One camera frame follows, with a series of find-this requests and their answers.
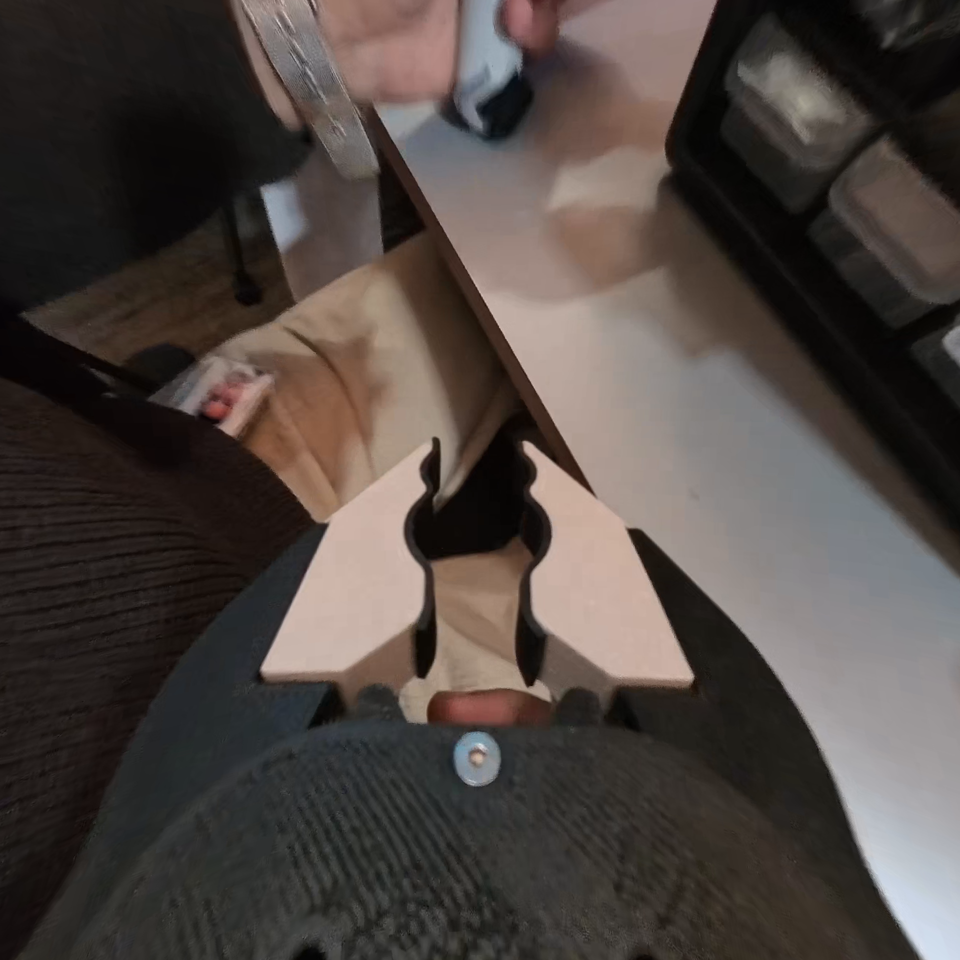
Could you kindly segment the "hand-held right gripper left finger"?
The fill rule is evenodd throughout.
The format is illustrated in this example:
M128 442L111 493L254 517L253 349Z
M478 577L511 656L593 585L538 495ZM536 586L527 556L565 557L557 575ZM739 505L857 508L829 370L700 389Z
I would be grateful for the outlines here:
M267 684L403 687L437 652L434 574L418 537L434 518L438 438L327 522L260 666Z

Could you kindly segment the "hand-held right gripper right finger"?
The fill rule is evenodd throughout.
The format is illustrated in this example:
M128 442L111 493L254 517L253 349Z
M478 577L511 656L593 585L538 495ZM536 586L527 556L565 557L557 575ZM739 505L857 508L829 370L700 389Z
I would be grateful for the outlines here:
M517 667L551 694L689 691L694 675L623 520L532 442L522 470Z

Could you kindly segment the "black drawer cabinet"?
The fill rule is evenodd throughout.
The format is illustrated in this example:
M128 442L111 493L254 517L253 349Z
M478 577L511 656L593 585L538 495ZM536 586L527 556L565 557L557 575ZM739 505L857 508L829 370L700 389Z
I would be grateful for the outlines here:
M666 140L678 192L850 399L938 513L958 529L958 398L882 328L719 137L724 66L758 2L718 2Z

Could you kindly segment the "person's left forearm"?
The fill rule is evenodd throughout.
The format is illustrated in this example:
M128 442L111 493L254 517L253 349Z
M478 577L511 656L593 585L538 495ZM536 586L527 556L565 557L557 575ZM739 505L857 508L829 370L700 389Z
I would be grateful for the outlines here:
M231 2L1 3L2 305L43 306L291 176Z

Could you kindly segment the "grey desk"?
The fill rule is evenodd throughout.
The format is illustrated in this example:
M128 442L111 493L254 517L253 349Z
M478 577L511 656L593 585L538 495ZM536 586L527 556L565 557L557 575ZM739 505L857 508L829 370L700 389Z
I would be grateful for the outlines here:
M958 958L958 539L666 180L714 2L570 2L506 141L374 128L564 467L747 635L923 958Z

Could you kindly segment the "person's left hand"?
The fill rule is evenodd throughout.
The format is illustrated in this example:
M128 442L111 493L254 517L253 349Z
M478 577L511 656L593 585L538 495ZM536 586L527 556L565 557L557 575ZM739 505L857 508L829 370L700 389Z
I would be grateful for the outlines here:
M437 101L454 86L460 7L457 1L327 1L318 5L318 24L355 101Z

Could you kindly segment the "silver wrist band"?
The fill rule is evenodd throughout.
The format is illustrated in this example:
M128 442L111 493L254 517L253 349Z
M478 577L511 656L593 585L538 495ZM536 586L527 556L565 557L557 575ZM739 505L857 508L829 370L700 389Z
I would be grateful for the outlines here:
M304 126L346 179L379 172L378 152L320 30L318 4L242 1L262 58Z

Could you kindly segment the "dark brown sweater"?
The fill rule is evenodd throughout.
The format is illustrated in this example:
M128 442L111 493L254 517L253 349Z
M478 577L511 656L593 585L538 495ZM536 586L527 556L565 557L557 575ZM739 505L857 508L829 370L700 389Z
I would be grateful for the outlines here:
M1 947L77 858L130 737L211 620L312 525L217 428L2 380Z

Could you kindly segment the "white red small box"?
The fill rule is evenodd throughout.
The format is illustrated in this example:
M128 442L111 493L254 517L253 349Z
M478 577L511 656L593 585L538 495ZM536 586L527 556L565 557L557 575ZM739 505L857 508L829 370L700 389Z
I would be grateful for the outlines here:
M275 384L275 377L258 366L211 355L162 386L150 396L150 402L240 440L259 417Z

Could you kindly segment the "black chair leg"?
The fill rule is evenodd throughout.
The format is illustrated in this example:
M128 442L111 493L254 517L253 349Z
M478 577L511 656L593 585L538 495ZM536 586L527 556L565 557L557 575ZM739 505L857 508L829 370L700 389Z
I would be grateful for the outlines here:
M236 197L230 197L222 205L219 224L234 299L240 306L256 306L261 303L262 290L247 267L244 244L239 231Z

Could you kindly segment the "set of clear cabinet drawers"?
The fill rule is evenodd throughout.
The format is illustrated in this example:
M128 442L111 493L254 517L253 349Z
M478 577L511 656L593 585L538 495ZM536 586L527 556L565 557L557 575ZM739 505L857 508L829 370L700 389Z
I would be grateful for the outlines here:
M958 2L757 2L719 138L958 399Z

